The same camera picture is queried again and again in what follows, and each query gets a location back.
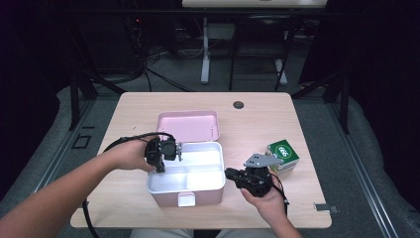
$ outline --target green and white box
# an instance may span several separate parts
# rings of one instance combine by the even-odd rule
[[[278,175],[293,170],[297,162],[299,162],[299,157],[294,152],[293,148],[291,148],[287,140],[268,145],[265,154],[278,158],[278,164],[269,167]]]

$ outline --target pink box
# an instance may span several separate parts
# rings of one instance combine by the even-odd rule
[[[161,113],[157,130],[182,143],[182,161],[163,161],[165,173],[148,174],[148,190],[159,206],[194,206],[222,201],[226,182],[214,111]]]

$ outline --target box lid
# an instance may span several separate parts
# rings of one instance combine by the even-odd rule
[[[215,111],[163,112],[157,130],[173,135],[176,142],[206,142],[219,139],[219,122]]]

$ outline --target person's left hand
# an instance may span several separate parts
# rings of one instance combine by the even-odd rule
[[[149,165],[145,160],[146,141],[154,139],[156,136],[148,136],[143,140],[134,140],[119,144],[109,151],[103,153],[104,156],[110,157],[115,163],[115,169],[119,170],[135,170],[140,169],[150,172],[156,168]]]

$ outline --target white desk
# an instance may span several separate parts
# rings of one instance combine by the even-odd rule
[[[245,104],[243,109],[233,106]],[[329,213],[317,211],[325,203],[308,147],[290,96],[286,93],[142,92],[125,93],[117,105],[102,145],[124,136],[153,132],[158,115],[167,111],[214,110],[218,114],[225,168],[243,169],[253,153],[263,153],[271,142],[286,139],[300,157],[296,168],[280,177],[290,201],[288,217],[300,228],[327,228]],[[231,180],[222,202],[192,207],[159,207],[149,194],[147,173],[114,171],[87,200],[95,227],[119,228],[265,228],[265,221],[247,203]],[[71,218],[74,227],[86,227],[82,209]]]
[[[185,8],[278,8],[278,9],[323,9],[327,0],[182,0]],[[204,18],[203,23],[203,66],[201,69],[201,83],[209,83],[210,54],[208,50],[208,23]],[[276,62],[277,70],[281,68]],[[285,77],[281,84],[287,84]]]

